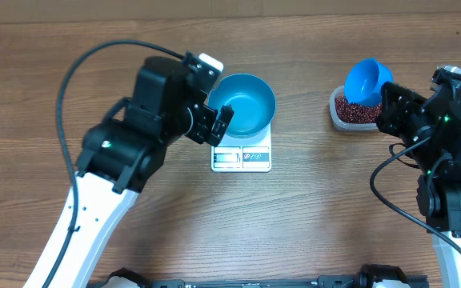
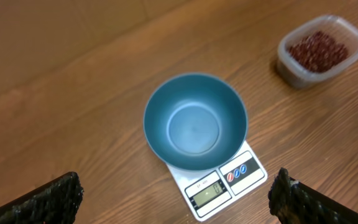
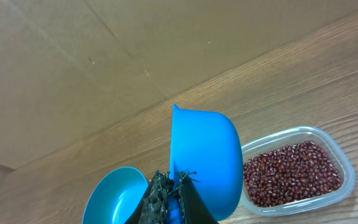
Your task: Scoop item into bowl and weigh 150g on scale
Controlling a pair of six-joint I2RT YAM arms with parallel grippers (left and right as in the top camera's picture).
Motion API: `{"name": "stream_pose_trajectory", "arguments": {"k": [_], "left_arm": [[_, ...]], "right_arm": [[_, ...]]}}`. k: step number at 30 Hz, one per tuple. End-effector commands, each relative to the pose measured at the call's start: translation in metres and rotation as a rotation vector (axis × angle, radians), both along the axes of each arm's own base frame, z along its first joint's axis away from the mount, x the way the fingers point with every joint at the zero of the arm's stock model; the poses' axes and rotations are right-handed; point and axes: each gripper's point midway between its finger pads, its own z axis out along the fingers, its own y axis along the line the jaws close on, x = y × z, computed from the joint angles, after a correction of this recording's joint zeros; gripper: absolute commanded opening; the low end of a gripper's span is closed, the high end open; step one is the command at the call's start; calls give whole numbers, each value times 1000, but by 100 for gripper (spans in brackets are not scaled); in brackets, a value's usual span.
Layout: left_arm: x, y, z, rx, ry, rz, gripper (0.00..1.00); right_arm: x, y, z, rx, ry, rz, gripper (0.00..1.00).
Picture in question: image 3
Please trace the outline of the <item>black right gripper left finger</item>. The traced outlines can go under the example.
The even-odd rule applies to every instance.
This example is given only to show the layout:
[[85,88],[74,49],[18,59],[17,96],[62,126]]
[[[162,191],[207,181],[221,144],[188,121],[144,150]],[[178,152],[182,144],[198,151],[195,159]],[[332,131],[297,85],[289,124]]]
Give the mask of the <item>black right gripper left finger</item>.
[[164,224],[168,215],[168,199],[174,181],[168,173],[157,170],[132,215],[125,224]]

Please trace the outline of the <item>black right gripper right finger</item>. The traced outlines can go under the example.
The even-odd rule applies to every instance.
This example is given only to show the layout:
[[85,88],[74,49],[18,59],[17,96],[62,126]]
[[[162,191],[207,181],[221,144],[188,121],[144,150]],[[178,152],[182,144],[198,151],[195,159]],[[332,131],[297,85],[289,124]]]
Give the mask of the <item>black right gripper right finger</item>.
[[196,180],[191,178],[192,174],[196,174],[196,172],[190,172],[188,170],[176,171],[179,180],[177,185],[177,199],[182,223],[218,224],[196,190],[193,183]]

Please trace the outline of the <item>blue plastic measuring scoop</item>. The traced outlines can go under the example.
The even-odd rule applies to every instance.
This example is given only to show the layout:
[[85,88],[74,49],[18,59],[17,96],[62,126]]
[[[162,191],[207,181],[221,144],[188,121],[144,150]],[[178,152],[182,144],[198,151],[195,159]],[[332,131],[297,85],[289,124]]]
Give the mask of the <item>blue plastic measuring scoop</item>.
[[238,133],[221,113],[173,105],[170,178],[194,172],[195,189],[212,217],[221,221],[235,211],[242,192],[243,159]]

